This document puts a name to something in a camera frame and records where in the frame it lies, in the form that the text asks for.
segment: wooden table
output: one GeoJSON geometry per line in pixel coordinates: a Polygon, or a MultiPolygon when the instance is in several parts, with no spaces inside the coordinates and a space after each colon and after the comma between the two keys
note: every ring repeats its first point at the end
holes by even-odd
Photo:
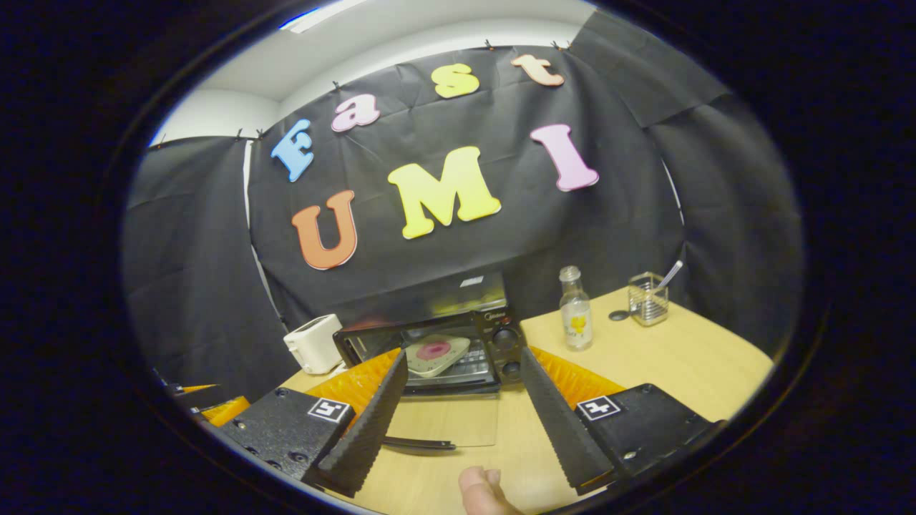
{"type": "MultiPolygon", "coordinates": [[[[581,352],[564,347],[559,311],[522,321],[521,327],[529,345],[626,388],[651,382],[709,421],[735,415],[772,368],[772,361],[752,344],[677,304],[670,305],[668,320],[651,327],[607,318],[626,307],[626,288],[592,299],[594,344],[581,352]]],[[[325,379],[300,371],[283,386],[305,391],[325,379]]],[[[501,469],[507,498],[525,513],[552,510],[602,491],[580,497],[568,486],[524,388],[503,388],[497,402],[495,444],[461,447],[442,456],[404,455],[382,447],[355,499],[331,493],[384,513],[462,515],[458,475],[477,465],[501,469]]],[[[426,423],[417,417],[416,424],[426,423]]]]}

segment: glass bottle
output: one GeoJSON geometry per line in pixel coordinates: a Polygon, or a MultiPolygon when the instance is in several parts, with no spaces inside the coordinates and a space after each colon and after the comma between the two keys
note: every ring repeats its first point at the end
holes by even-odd
{"type": "Polygon", "coordinates": [[[592,346],[592,307],[582,288],[582,272],[577,267],[560,270],[563,296],[560,298],[560,315],[566,333],[566,348],[585,350],[592,346]]]}

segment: spoon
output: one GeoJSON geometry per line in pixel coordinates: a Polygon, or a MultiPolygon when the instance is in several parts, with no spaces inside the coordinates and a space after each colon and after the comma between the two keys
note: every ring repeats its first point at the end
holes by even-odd
{"type": "Polygon", "coordinates": [[[668,282],[674,278],[674,274],[678,273],[678,270],[684,266],[683,262],[678,259],[677,263],[674,263],[674,266],[671,267],[671,271],[668,272],[668,275],[665,276],[665,279],[662,279],[658,286],[655,287],[656,290],[661,290],[662,288],[668,286],[668,282]]]}

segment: bottle label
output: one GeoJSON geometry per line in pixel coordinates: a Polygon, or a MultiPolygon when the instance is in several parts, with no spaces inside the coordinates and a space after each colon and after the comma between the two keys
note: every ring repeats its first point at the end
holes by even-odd
{"type": "Polygon", "coordinates": [[[572,304],[562,308],[563,329],[566,331],[566,343],[572,346],[585,345],[592,341],[592,310],[575,309],[572,304]]]}

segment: oven knob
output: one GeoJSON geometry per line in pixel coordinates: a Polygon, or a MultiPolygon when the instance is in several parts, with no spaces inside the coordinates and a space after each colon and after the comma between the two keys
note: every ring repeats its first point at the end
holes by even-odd
{"type": "Polygon", "coordinates": [[[499,350],[511,350],[518,342],[518,334],[511,329],[500,329],[493,335],[493,345],[499,350]]]}
{"type": "Polygon", "coordinates": [[[507,378],[515,378],[519,370],[521,370],[521,365],[518,364],[518,361],[509,361],[503,366],[503,375],[507,378]]]}

